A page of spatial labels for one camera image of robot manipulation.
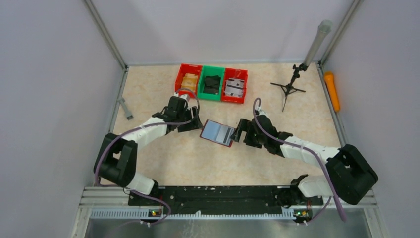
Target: smartphone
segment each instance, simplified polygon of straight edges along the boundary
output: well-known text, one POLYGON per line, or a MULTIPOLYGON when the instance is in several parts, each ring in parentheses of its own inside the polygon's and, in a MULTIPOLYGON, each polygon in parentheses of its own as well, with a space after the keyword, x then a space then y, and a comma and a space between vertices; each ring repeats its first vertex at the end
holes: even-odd
POLYGON ((230 136, 233 134, 235 128, 220 124, 218 122, 207 120, 204 128, 201 131, 200 137, 217 144, 227 147, 232 146, 233 140, 230 136))

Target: gray cylinder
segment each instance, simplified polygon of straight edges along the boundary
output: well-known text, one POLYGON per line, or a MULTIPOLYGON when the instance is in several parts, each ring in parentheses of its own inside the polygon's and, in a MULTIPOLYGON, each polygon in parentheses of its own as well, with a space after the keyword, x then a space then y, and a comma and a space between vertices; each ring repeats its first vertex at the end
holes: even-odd
POLYGON ((314 56, 324 41, 324 38, 331 31, 331 27, 332 21, 330 20, 324 20, 318 26, 318 32, 316 33, 315 39, 312 42, 311 48, 306 54, 305 61, 303 62, 304 65, 309 66, 311 64, 311 61, 314 59, 314 56))

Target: black object in bin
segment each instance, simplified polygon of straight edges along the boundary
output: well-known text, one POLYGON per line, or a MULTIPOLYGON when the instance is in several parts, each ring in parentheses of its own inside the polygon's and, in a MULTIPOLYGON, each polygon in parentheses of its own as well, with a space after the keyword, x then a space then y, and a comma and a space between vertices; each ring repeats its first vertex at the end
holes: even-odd
POLYGON ((219 76, 207 76, 204 78, 204 89, 203 93, 207 94, 219 94, 221 78, 219 76))

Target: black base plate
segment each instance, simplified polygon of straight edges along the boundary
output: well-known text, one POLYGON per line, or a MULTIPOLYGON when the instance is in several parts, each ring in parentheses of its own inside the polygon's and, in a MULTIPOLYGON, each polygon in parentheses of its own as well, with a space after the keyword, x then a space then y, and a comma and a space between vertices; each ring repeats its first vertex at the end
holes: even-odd
MULTIPOLYGON (((151 194, 165 201, 172 214, 242 215, 242 214, 281 214, 282 206, 322 205, 321 198, 312 197, 300 204, 279 202, 289 188, 278 186, 160 186, 151 194)), ((160 206, 161 204, 130 193, 129 206, 160 206)))

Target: small metal bracket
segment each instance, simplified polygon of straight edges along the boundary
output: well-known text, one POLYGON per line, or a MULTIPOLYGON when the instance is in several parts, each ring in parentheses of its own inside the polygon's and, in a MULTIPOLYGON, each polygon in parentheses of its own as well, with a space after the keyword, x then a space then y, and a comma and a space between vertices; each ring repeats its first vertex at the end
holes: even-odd
POLYGON ((118 98, 117 101, 119 102, 122 109, 124 110, 124 114, 125 114, 125 117, 127 118, 127 120, 133 119, 133 114, 131 113, 130 110, 128 110, 127 105, 125 105, 125 99, 123 97, 121 97, 121 98, 118 98))

